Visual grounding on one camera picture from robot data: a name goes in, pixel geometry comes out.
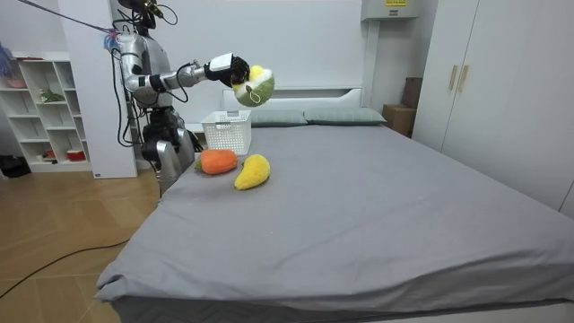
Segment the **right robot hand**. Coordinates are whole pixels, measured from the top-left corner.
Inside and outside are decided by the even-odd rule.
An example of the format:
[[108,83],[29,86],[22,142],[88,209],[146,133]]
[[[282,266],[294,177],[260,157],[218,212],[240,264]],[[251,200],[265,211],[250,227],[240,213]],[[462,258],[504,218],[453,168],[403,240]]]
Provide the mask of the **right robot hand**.
[[248,80],[250,66],[243,58],[228,53],[215,57],[205,64],[204,74],[208,80],[220,81],[231,88]]

